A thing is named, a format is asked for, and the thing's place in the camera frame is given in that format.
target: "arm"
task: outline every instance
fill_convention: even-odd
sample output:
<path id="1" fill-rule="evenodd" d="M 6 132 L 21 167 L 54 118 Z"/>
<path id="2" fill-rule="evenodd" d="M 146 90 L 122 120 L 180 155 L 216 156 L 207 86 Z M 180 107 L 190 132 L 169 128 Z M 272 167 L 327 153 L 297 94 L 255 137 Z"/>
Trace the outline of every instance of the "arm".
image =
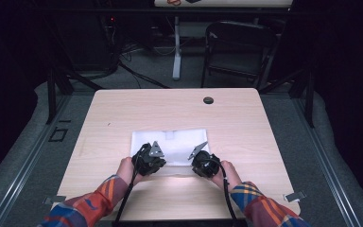
<path id="1" fill-rule="evenodd" d="M 56 205 L 40 226 L 94 226 L 123 199 L 131 182 L 133 168 L 131 158 L 124 158 L 116 174 L 105 180 L 95 192 Z M 138 174 L 134 185 L 142 178 Z"/>
<path id="2" fill-rule="evenodd" d="M 232 199 L 254 226 L 309 226 L 290 209 L 264 196 L 254 183 L 242 183 L 232 163 L 222 161 L 221 164 L 228 177 L 228 189 Z M 211 180 L 223 189 L 223 176 L 220 171 Z"/>

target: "black bar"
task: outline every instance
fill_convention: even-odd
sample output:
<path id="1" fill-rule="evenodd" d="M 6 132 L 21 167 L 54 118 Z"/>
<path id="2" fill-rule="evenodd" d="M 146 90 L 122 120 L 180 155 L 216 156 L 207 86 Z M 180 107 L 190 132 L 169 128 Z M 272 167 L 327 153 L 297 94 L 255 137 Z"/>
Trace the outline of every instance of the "black bar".
<path id="1" fill-rule="evenodd" d="M 69 75 L 73 78 L 76 79 L 78 81 L 80 81 L 81 83 L 83 83 L 84 85 L 89 86 L 90 88 L 94 89 L 95 91 L 101 90 L 103 89 L 101 86 L 99 86 L 98 84 L 91 82 L 89 79 L 84 78 L 82 75 L 76 73 L 76 72 L 68 72 Z"/>
<path id="2" fill-rule="evenodd" d="M 271 92 L 273 89 L 281 86 L 282 84 L 296 78 L 297 76 L 299 76 L 304 70 L 303 69 L 299 69 L 296 72 L 282 78 L 282 79 L 278 79 L 275 82 L 271 83 L 270 85 L 268 85 L 267 87 L 259 90 L 259 94 L 266 94 L 268 92 Z"/>
<path id="3" fill-rule="evenodd" d="M 48 73 L 46 83 L 48 85 L 48 104 L 49 104 L 49 116 L 46 120 L 46 125 L 51 124 L 52 120 L 56 115 L 56 89 L 55 89 L 55 79 L 54 72 L 51 70 Z"/>
<path id="4" fill-rule="evenodd" d="M 254 9 L 254 8 L 149 8 L 149 9 L 56 9 L 29 8 L 30 12 L 41 14 L 95 14 L 95 15 L 163 15 L 163 16 L 274 16 L 288 18 L 311 18 L 324 20 L 329 16 L 326 11 L 291 11 L 288 9 Z"/>
<path id="5" fill-rule="evenodd" d="M 304 115 L 306 121 L 308 122 L 308 125 L 311 128 L 314 128 L 314 122 L 312 120 L 312 113 L 314 110 L 314 83 L 315 83 L 314 71 L 310 71 L 307 81 Z"/>
<path id="6" fill-rule="evenodd" d="M 66 96 L 70 96 L 75 91 L 69 79 L 62 72 L 56 74 L 55 83 L 57 84 L 60 92 Z"/>
<path id="7" fill-rule="evenodd" d="M 311 71 L 309 69 L 304 69 L 300 77 L 296 77 L 293 85 L 291 86 L 288 94 L 291 98 L 300 98 L 303 95 L 305 87 L 308 85 L 309 74 Z"/>

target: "tape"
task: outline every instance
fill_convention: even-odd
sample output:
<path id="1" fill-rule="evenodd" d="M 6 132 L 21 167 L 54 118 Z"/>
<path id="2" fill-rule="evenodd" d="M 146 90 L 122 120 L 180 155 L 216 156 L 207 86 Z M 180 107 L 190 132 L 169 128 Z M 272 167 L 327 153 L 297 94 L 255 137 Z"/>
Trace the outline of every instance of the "tape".
<path id="1" fill-rule="evenodd" d="M 54 202 L 63 202 L 65 200 L 66 200 L 66 197 L 64 197 L 64 196 L 46 197 L 43 200 L 43 204 L 45 204 L 45 205 L 53 205 Z"/>
<path id="2" fill-rule="evenodd" d="M 291 193 L 289 195 L 283 195 L 285 201 L 293 202 L 293 201 L 300 201 L 306 197 L 305 193 L 303 191 L 301 192 L 295 192 Z"/>

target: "table leg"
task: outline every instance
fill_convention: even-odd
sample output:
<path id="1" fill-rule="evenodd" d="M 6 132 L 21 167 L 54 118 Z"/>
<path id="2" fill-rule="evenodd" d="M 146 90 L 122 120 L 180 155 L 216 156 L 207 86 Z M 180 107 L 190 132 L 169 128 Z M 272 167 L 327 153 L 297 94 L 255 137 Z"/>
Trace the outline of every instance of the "table leg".
<path id="1" fill-rule="evenodd" d="M 181 78 L 181 39 L 179 33 L 179 17 L 175 17 L 175 62 L 173 63 L 173 79 Z"/>

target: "white paper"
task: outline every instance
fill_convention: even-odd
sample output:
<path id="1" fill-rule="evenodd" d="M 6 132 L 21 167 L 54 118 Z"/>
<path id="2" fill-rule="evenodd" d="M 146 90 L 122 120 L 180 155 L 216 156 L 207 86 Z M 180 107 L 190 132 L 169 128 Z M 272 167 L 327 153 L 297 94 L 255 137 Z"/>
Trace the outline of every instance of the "white paper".
<path id="1" fill-rule="evenodd" d="M 205 129 L 182 131 L 134 131 L 131 137 L 132 157 L 143 144 L 157 141 L 164 153 L 166 164 L 155 175 L 194 175 L 191 162 L 188 160 L 194 148 L 207 142 Z M 203 148 L 211 153 L 208 144 Z"/>

